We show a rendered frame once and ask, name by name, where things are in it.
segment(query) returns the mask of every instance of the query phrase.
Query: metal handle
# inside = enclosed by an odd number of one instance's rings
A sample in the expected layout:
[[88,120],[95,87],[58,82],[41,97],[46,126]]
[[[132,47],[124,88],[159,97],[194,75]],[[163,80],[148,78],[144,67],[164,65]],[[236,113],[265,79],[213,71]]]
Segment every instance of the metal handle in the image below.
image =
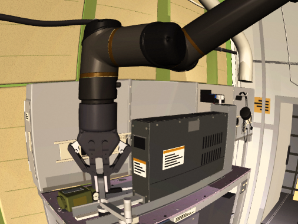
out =
[[289,162],[289,157],[290,157],[290,149],[291,149],[291,146],[288,146],[287,148],[287,160],[286,160],[286,165],[288,164]]

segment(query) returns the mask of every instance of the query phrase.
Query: curved pipe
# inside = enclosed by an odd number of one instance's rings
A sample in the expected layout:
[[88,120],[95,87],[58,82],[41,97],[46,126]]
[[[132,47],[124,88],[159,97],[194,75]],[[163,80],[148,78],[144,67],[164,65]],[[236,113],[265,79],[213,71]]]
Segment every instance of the curved pipe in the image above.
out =
[[[211,10],[219,4],[218,0],[200,0],[206,10]],[[245,83],[253,82],[253,54],[248,40],[243,32],[232,38],[239,52],[239,81]]]

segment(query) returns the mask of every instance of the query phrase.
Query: orange label on wall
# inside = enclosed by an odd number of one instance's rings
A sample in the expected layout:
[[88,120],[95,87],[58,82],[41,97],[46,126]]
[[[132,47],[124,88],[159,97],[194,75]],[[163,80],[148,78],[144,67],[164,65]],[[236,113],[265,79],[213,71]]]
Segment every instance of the orange label on wall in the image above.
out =
[[[257,112],[257,113],[262,112],[262,98],[261,97],[254,98],[254,112]],[[265,114],[270,114],[270,99],[269,98],[266,98]]]

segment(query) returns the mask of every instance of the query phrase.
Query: black box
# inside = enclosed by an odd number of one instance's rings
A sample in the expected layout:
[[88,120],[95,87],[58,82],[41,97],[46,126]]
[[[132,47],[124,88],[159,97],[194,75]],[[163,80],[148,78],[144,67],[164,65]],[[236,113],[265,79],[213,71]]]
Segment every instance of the black box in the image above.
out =
[[133,120],[134,193],[147,203],[221,171],[227,122],[219,112]]

